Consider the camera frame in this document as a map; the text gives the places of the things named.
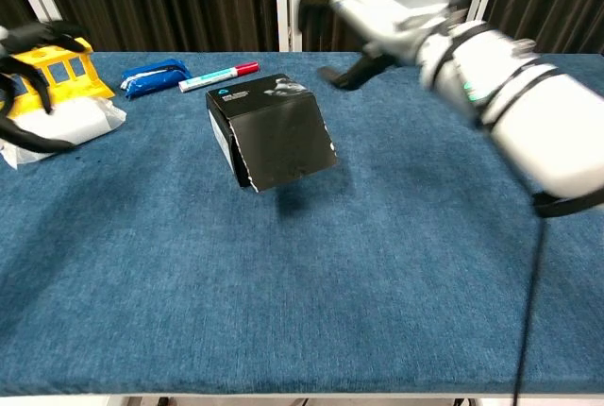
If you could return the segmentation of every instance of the blue package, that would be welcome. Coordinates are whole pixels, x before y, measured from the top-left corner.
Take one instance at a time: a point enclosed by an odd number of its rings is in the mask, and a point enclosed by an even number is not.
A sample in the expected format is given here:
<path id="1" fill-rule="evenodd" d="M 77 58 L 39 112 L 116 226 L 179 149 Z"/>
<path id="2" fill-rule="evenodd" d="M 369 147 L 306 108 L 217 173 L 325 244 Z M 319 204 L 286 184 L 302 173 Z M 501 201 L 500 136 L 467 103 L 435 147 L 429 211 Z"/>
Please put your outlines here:
<path id="1" fill-rule="evenodd" d="M 128 99 L 132 99 L 133 97 L 175 87 L 181 80 L 191 77 L 185 63 L 179 59 L 167 59 L 123 71 L 120 88 L 126 90 Z"/>

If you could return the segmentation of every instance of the denim fabric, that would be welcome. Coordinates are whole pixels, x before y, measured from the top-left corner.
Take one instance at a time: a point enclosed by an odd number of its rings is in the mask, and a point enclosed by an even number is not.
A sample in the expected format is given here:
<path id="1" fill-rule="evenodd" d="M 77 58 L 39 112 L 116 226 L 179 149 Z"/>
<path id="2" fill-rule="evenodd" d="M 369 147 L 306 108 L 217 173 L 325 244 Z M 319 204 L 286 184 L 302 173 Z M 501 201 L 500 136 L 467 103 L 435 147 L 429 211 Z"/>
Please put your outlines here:
<path id="1" fill-rule="evenodd" d="M 510 392 L 529 200 L 416 69 L 350 93 L 315 73 L 356 57 L 95 54 L 126 123 L 0 168 L 0 394 Z M 339 164 L 240 189 L 204 90 L 118 89 L 168 58 L 308 86 Z M 604 92 L 602 57 L 548 58 Z M 604 212 L 551 227 L 526 388 L 604 393 Z"/>

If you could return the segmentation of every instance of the cardboard box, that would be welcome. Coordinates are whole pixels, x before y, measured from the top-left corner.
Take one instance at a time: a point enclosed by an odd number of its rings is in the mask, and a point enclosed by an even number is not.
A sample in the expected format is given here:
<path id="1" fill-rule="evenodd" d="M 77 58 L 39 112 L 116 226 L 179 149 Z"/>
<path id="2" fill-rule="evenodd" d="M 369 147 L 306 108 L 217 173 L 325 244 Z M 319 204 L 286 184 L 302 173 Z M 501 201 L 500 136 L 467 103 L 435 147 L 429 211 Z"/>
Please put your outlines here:
<path id="1" fill-rule="evenodd" d="M 314 95 L 283 74 L 212 90 L 206 103 L 242 187 L 263 191 L 337 161 Z"/>

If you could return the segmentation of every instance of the yellow plastic object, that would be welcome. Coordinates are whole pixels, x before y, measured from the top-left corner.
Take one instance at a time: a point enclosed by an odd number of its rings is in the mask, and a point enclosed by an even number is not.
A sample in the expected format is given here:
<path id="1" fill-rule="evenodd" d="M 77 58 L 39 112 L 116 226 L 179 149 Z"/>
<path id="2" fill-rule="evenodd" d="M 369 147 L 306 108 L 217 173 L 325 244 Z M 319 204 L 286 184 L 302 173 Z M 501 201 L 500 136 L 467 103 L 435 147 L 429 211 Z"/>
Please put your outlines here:
<path id="1" fill-rule="evenodd" d="M 86 51 L 81 54 L 51 45 L 14 56 L 24 63 L 31 64 L 46 77 L 48 92 L 53 105 L 80 96 L 109 98 L 115 95 L 111 89 L 98 78 L 98 74 L 91 61 L 91 53 L 93 52 L 91 45 L 82 38 L 77 38 L 77 40 L 86 47 Z M 83 75 L 76 76 L 70 63 L 70 59 L 79 59 L 82 62 L 84 68 Z M 63 64 L 65 71 L 67 71 L 67 75 L 69 76 L 67 80 L 59 83 L 57 83 L 49 69 L 51 65 L 57 63 Z M 15 97 L 14 106 L 8 115 L 11 118 L 42 108 L 42 101 L 29 82 L 24 80 L 23 83 L 27 92 Z M 4 106 L 4 102 L 0 103 L 0 109 L 2 106 Z"/>

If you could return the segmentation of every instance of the marker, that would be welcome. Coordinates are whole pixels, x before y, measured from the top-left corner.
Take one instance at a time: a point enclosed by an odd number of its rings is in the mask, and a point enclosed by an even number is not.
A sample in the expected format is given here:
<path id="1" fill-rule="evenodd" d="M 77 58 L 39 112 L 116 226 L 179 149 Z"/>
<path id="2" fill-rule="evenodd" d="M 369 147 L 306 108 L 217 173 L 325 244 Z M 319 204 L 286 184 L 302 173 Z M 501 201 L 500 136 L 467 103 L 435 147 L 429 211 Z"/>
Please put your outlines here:
<path id="1" fill-rule="evenodd" d="M 215 73 L 205 74 L 203 76 L 190 78 L 188 80 L 182 80 L 178 82 L 178 88 L 183 92 L 189 92 L 196 88 L 207 87 L 214 83 L 222 82 L 223 80 L 229 80 L 230 78 L 245 76 L 246 74 L 252 74 L 260 70 L 260 65 L 257 61 L 251 63 L 238 64 L 233 68 L 223 69 L 222 71 L 216 71 Z"/>

